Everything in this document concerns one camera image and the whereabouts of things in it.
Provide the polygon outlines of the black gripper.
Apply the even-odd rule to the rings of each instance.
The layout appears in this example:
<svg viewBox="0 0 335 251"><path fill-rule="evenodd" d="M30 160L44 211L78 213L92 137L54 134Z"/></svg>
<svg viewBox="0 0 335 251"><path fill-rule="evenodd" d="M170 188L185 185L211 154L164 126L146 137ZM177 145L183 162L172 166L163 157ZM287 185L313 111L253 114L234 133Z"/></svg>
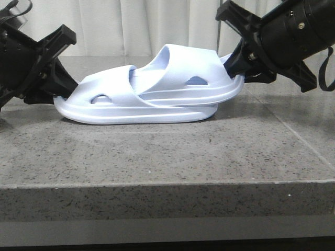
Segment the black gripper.
<svg viewBox="0 0 335 251"><path fill-rule="evenodd" d="M263 17L225 1L217 9L216 20L241 36L224 63L230 78L243 75L247 83L271 83L279 74L295 82L302 92L317 87L316 76L303 62L313 53L313 47L304 42L312 35L304 1L284 1Z"/></svg>
<svg viewBox="0 0 335 251"><path fill-rule="evenodd" d="M11 25L1 25L1 106L17 97L26 104L52 104L78 86L58 56L76 44L66 25L35 41Z"/></svg>

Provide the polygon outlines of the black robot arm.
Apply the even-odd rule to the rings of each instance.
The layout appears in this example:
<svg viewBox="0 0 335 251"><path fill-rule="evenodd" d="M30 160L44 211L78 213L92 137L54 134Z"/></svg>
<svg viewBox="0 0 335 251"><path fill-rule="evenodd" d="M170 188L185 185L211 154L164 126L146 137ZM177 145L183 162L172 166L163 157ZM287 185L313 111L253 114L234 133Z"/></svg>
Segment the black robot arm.
<svg viewBox="0 0 335 251"><path fill-rule="evenodd" d="M26 22L18 1L1 9L1 106L17 97L26 104L52 104L55 96L68 98L77 82L58 59L68 46L76 44L76 33L66 25L35 41L20 31Z"/></svg>
<svg viewBox="0 0 335 251"><path fill-rule="evenodd" d="M295 82L301 92L317 87L334 90L326 84L325 60L315 76L304 59L322 51L333 54L334 1L282 1L259 17L234 1L217 9L217 21L224 21L241 40L224 63L230 77L243 75L247 83L271 83L278 74Z"/></svg>

